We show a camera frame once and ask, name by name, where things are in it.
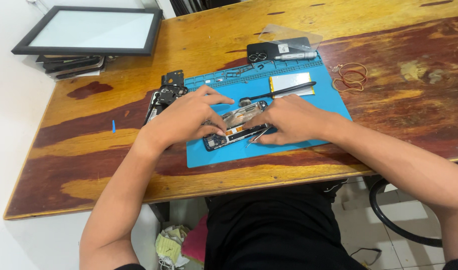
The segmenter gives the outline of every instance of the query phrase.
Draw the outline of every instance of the stack of phone screens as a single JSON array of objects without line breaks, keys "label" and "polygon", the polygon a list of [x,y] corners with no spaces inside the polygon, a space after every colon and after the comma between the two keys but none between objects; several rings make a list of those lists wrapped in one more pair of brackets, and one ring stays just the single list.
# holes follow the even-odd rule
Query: stack of phone screens
[{"label": "stack of phone screens", "polygon": [[63,80],[82,74],[103,71],[106,67],[106,57],[40,55],[36,63],[42,65],[49,77],[56,80]]}]

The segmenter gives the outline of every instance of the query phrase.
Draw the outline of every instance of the white wall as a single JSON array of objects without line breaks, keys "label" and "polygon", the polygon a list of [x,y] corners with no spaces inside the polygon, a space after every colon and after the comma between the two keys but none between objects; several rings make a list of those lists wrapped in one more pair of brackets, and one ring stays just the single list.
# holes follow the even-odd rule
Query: white wall
[{"label": "white wall", "polygon": [[[25,0],[0,0],[0,269],[5,270],[78,269],[78,243],[89,216],[86,212],[23,221],[2,219],[55,85],[32,67],[34,57],[10,52],[41,18],[40,11]],[[132,236],[147,269],[157,266],[157,224],[145,205]]]},{"label": "white wall", "polygon": [[41,0],[50,9],[53,6],[83,6],[106,8],[160,8],[164,18],[174,18],[176,14],[169,0]]}]

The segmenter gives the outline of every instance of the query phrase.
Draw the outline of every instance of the black frame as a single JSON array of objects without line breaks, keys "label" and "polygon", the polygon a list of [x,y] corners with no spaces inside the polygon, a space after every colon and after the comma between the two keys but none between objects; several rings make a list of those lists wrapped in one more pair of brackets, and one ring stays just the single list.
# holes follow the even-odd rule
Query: black frame
[{"label": "black frame", "polygon": [[[152,13],[149,33],[144,48],[84,48],[84,47],[34,47],[29,44],[46,27],[49,21],[59,12],[69,11],[99,11],[99,12],[124,12],[124,13]],[[27,35],[12,49],[13,54],[41,54],[41,55],[100,55],[100,56],[152,56],[159,34],[160,22],[162,21],[161,9],[123,9],[123,8],[97,8],[97,7],[69,7],[54,6],[49,12],[30,30]]]}]

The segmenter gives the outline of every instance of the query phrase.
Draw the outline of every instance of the pink cloth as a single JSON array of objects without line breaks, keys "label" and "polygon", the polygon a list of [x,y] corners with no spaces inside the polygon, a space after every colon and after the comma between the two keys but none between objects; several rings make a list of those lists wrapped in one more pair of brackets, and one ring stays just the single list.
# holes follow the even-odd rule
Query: pink cloth
[{"label": "pink cloth", "polygon": [[181,253],[192,257],[202,263],[205,260],[205,242],[207,240],[207,215],[204,215],[199,223],[191,230],[182,243]]}]

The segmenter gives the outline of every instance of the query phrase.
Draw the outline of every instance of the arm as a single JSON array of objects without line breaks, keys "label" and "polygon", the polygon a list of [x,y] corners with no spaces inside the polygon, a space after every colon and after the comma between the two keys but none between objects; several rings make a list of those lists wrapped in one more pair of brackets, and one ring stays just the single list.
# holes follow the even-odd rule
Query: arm
[{"label": "arm", "polygon": [[318,109],[297,95],[275,99],[244,126],[271,123],[277,132],[257,143],[287,144],[320,139],[337,144],[397,188],[426,203],[442,229],[446,260],[458,258],[458,165],[336,113]]},{"label": "arm", "polygon": [[[81,270],[112,270],[139,263],[132,249],[130,232],[159,156],[174,143],[210,133],[224,134],[224,121],[210,108],[217,103],[233,104],[234,101],[205,85],[179,98],[142,127],[85,225],[79,248]],[[206,120],[217,127],[201,126]]]}]

